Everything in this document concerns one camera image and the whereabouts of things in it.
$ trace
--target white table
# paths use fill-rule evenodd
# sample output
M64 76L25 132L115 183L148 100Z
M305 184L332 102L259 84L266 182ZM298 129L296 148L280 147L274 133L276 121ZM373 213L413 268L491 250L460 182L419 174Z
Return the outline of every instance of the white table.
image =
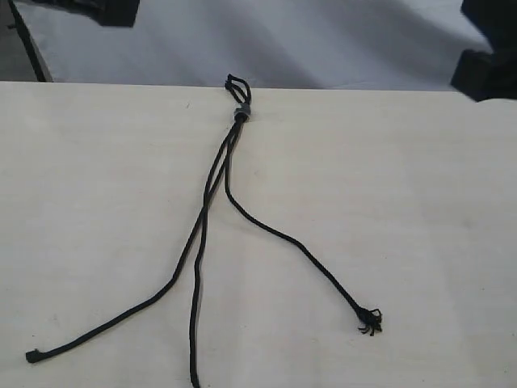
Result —
M203 387L515 387L517 105L453 93L253 90L246 208L210 213ZM49 350L170 277L232 122L222 89L0 83L0 386L185 387L192 262L157 305Z

